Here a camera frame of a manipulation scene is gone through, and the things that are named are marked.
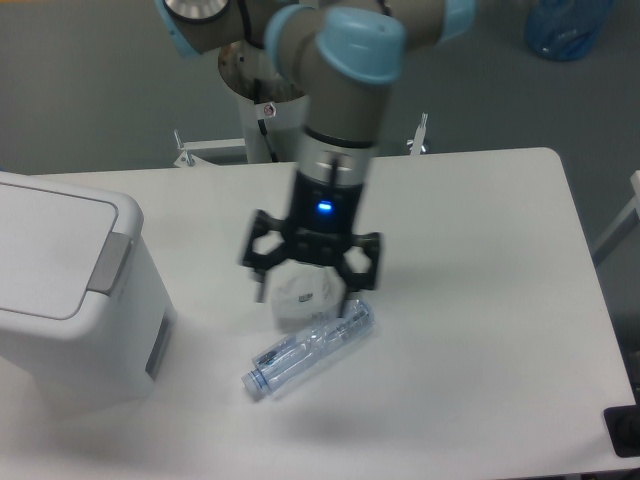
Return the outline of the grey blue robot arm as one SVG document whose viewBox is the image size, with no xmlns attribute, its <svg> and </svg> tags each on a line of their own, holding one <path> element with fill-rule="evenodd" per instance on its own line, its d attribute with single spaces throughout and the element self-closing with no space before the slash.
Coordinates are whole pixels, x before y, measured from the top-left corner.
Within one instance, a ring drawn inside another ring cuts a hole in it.
<svg viewBox="0 0 640 480">
<path fill-rule="evenodd" d="M 257 211 L 241 262 L 258 281 L 293 260 L 335 270 L 350 300 L 376 287 L 377 232 L 353 224 L 405 54 L 464 33 L 472 1 L 160 1 L 177 50 L 201 55 L 245 40 L 308 100 L 284 219 Z"/>
</svg>

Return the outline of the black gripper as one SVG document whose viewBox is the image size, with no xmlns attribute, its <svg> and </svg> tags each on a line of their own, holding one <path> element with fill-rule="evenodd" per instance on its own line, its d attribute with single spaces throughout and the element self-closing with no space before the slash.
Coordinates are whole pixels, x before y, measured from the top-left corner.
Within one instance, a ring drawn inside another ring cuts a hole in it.
<svg viewBox="0 0 640 480">
<path fill-rule="evenodd" d="M 252 272 L 257 283 L 257 303 L 265 300 L 269 272 L 286 260 L 335 268 L 344 285 L 337 310 L 339 318 L 344 317 L 347 302 L 355 293 L 377 288 L 383 235 L 353 234 L 363 190 L 362 184 L 332 187 L 298 172 L 284 221 L 264 210 L 255 211 L 240 264 Z M 259 240 L 270 234 L 278 238 L 277 242 L 260 250 Z M 363 267 L 355 268 L 350 263 L 351 250 L 357 250 L 366 259 Z"/>
</svg>

